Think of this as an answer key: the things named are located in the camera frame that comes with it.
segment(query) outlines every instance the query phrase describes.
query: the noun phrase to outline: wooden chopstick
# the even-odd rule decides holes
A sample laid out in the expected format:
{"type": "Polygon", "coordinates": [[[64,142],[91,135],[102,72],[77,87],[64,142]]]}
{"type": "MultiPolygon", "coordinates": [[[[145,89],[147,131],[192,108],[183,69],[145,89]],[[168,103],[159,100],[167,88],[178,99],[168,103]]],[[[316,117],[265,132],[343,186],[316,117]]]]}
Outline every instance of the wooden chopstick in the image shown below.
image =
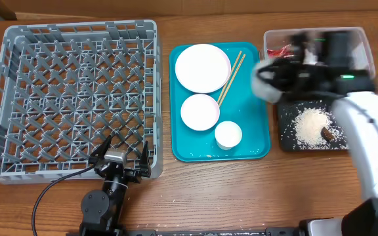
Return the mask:
{"type": "Polygon", "coordinates": [[[224,98],[226,98],[226,95],[227,95],[228,89],[230,89],[230,86],[231,86],[231,84],[233,83],[233,80],[234,80],[234,78],[236,77],[237,72],[239,71],[239,68],[240,68],[240,66],[242,65],[243,61],[244,61],[245,56],[246,56],[246,54],[243,54],[243,57],[241,58],[240,63],[239,63],[239,65],[237,66],[236,72],[234,72],[233,77],[231,78],[231,81],[230,81],[230,83],[228,84],[228,86],[227,86],[227,88],[226,88],[226,92],[225,92],[224,95],[222,96],[221,101],[218,103],[218,107],[221,107],[222,101],[224,101],[224,98]]]}
{"type": "Polygon", "coordinates": [[[218,97],[218,100],[217,100],[218,103],[220,102],[220,99],[221,99],[222,95],[224,94],[224,90],[226,89],[228,82],[230,81],[231,75],[233,74],[234,68],[236,67],[237,62],[239,61],[240,55],[242,55],[241,51],[239,52],[239,55],[237,56],[236,61],[233,64],[233,68],[231,68],[230,75],[228,75],[227,83],[223,86],[223,88],[221,90],[220,96],[218,97]]]}

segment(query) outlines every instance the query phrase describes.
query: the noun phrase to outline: white cup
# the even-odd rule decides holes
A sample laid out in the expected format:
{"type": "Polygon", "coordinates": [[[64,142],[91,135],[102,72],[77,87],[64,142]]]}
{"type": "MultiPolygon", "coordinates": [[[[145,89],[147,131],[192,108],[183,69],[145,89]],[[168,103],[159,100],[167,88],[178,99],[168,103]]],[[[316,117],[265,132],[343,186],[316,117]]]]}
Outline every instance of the white cup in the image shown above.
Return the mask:
{"type": "Polygon", "coordinates": [[[223,121],[215,128],[215,140],[223,150],[236,147],[242,140],[241,128],[232,121],[223,121]]]}

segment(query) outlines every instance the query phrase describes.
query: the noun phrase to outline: clear plastic container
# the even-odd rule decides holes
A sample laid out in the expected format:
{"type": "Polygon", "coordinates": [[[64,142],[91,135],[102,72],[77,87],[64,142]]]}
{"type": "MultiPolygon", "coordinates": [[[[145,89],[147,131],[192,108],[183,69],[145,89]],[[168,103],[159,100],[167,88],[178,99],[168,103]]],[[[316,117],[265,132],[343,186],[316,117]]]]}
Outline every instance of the clear plastic container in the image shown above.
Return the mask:
{"type": "Polygon", "coordinates": [[[351,31],[352,32],[352,56],[354,57],[354,69],[366,69],[371,78],[375,78],[373,55],[371,54],[366,33],[361,27],[336,27],[336,28],[303,28],[303,29],[277,29],[266,31],[263,36],[263,56],[268,58],[268,49],[276,50],[289,44],[289,36],[306,32],[310,40],[318,39],[323,31],[351,31]]]}

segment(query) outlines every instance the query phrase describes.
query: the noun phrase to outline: wood grain surface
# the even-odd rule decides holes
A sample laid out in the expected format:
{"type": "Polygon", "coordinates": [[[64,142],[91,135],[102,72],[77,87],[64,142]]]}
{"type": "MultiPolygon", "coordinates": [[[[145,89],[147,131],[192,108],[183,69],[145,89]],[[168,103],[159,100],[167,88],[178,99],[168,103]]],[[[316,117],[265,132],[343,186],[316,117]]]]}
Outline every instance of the wood grain surface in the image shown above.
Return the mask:
{"type": "MultiPolygon", "coordinates": [[[[213,163],[176,160],[171,151],[170,136],[169,53],[178,45],[229,41],[248,41],[261,50],[266,30],[361,26],[367,33],[378,74],[378,12],[153,19],[157,22],[163,43],[164,171],[158,179],[130,185],[122,224],[128,229],[161,231],[263,229],[295,226],[299,220],[306,218],[342,216],[360,204],[360,183],[348,153],[282,152],[278,146],[271,106],[268,114],[272,149],[265,158],[213,163]]],[[[77,19],[0,22],[0,47],[4,31],[10,25],[73,21],[77,19]]],[[[32,207],[45,186],[0,184],[0,235],[32,234],[32,207]]],[[[99,180],[70,180],[53,187],[37,211],[39,235],[76,232],[82,219],[82,197],[101,186],[99,180]]]]}

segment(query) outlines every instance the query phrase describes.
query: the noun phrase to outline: green light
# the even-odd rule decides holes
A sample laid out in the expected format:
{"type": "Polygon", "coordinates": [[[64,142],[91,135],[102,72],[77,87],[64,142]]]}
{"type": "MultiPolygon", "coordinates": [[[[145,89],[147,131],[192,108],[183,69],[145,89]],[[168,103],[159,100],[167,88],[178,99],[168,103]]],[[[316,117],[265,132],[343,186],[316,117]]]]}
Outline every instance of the green light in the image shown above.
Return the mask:
{"type": "Polygon", "coordinates": [[[341,75],[341,77],[344,80],[353,80],[355,78],[353,75],[341,75]]]}

